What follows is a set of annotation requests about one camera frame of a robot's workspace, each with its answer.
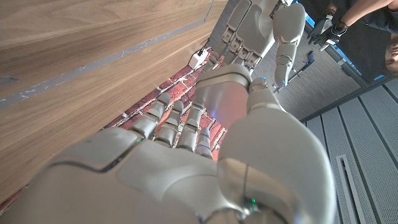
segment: wood grain surface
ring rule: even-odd
[[[203,19],[211,0],[9,1],[0,15],[0,76],[21,91]]]
[[[185,66],[225,4],[216,0],[199,26],[0,111],[0,202],[56,153],[99,131]]]

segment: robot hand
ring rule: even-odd
[[[274,38],[278,43],[275,84],[285,87],[293,67],[297,46],[305,25],[305,10],[301,4],[279,9],[274,16]]]
[[[291,3],[291,0],[241,0],[204,71],[213,69],[226,52],[221,66],[238,63],[252,73],[272,44],[278,41],[275,83],[279,87],[286,86],[305,25],[303,6],[299,3],[289,6]]]

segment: brick wall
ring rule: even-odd
[[[158,86],[152,92],[150,92],[143,99],[138,101],[135,105],[131,106],[124,113],[115,118],[112,122],[106,125],[104,128],[108,127],[120,127],[127,129],[130,127],[133,122],[135,122],[143,113],[145,113],[150,106],[154,103],[156,98],[163,92],[167,92],[170,94],[171,100],[170,104],[167,107],[166,112],[163,115],[163,118],[160,120],[160,124],[158,127],[161,127],[166,117],[169,115],[171,108],[174,103],[178,100],[181,100],[184,104],[183,115],[181,118],[180,126],[178,127],[178,132],[176,136],[176,140],[174,143],[174,147],[180,137],[183,125],[187,121],[187,116],[190,111],[193,94],[195,92],[195,84],[196,79],[201,74],[203,67],[199,69],[192,70],[189,66],[182,68],[179,72],[173,75],[171,78],[166,80],[163,84]],[[217,161],[218,158],[218,150],[220,148],[220,144],[224,139],[226,129],[221,127],[221,125],[212,117],[211,114],[208,114],[206,110],[203,110],[203,114],[200,120],[200,128],[208,127],[210,130],[210,148],[213,153],[213,158]]]

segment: green indicator light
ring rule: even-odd
[[[254,204],[256,203],[256,199],[252,198],[251,199],[251,210],[252,212],[254,211]]]

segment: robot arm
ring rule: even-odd
[[[224,53],[221,66],[244,65],[250,73],[277,41],[275,83],[285,87],[305,25],[301,4],[283,0],[241,0],[228,20],[222,40],[205,65],[213,69]]]
[[[274,38],[278,43],[275,84],[285,87],[293,67],[297,46],[305,25],[305,10],[301,4],[293,4],[276,11],[274,16]]]

